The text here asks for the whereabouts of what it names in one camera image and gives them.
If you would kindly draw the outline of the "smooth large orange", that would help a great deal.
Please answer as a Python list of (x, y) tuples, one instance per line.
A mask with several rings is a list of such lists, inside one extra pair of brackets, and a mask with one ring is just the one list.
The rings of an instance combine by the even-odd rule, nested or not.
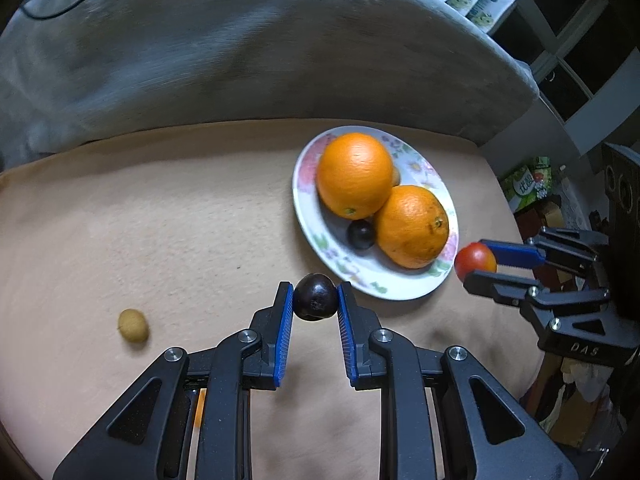
[(373, 136), (350, 132), (332, 140), (320, 156), (316, 187), (337, 216), (359, 220), (375, 214), (392, 192), (394, 164)]

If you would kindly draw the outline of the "longan brown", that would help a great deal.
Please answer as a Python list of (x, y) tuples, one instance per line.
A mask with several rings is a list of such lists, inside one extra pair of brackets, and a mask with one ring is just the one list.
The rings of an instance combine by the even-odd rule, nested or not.
[(401, 176), (399, 170), (393, 166), (393, 186), (400, 185)]
[(125, 309), (119, 313), (117, 329), (130, 344), (144, 344), (149, 339), (149, 324), (143, 313), (136, 309)]

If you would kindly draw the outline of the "green snack package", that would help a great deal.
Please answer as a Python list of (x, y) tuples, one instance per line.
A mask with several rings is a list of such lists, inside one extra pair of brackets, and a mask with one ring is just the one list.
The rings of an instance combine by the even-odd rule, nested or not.
[(500, 186), (510, 211), (514, 214), (546, 198), (552, 189), (551, 160), (546, 156), (533, 158), (500, 180)]

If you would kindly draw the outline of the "dark chestnut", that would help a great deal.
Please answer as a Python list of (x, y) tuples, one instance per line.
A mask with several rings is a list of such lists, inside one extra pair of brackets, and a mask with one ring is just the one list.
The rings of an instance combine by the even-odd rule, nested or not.
[(304, 321), (332, 318), (339, 303), (335, 285), (324, 274), (307, 274), (294, 288), (293, 311)]
[(372, 223), (366, 219), (349, 223), (346, 237), (348, 244), (356, 250), (368, 250), (376, 242), (376, 231)]

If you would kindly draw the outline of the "grey folded blanket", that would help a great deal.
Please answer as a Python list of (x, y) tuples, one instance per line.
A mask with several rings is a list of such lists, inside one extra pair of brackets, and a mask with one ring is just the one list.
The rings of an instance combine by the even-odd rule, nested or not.
[(154, 128), (341, 118), (484, 144), (530, 70), (440, 0), (1, 0), (1, 165)]

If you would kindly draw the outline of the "white floral plate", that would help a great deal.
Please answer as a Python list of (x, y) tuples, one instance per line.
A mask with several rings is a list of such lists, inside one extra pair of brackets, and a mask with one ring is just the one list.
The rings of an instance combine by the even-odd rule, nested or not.
[[(349, 221), (326, 209), (316, 189), (316, 170), (326, 146), (338, 136), (361, 132), (385, 145), (402, 185), (422, 186), (444, 206), (449, 219), (447, 244), (423, 269), (398, 266), (380, 248), (352, 248), (347, 240)], [(300, 228), (311, 247), (341, 280), (370, 296), (392, 301), (418, 299), (434, 292), (454, 268), (459, 248), (459, 222), (454, 201), (444, 180), (413, 145), (393, 134), (366, 126), (338, 126), (315, 136), (300, 152), (293, 170), (292, 195)]]

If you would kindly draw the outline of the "red cherry tomato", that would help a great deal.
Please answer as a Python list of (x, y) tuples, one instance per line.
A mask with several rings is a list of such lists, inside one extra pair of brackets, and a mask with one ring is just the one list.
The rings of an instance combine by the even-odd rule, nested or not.
[(473, 271), (495, 273), (498, 263), (494, 253), (483, 243), (474, 242), (459, 250), (454, 258), (454, 270), (460, 281)]

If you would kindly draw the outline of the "rough large orange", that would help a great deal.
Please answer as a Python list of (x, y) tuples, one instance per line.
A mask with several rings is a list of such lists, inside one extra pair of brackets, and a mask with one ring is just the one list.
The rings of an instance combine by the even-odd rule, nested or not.
[(449, 237), (444, 206), (426, 188), (399, 185), (373, 217), (376, 244), (393, 263), (409, 270), (431, 264)]

